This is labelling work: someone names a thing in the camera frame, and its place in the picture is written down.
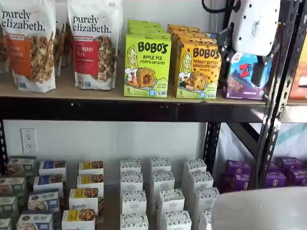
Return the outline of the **white perforated gripper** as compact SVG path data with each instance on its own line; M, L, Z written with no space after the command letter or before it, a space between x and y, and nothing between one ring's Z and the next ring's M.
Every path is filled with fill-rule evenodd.
M280 13L280 0L236 0L229 26L216 34L220 56L230 63L236 53L256 55L251 82L264 87L269 78Z

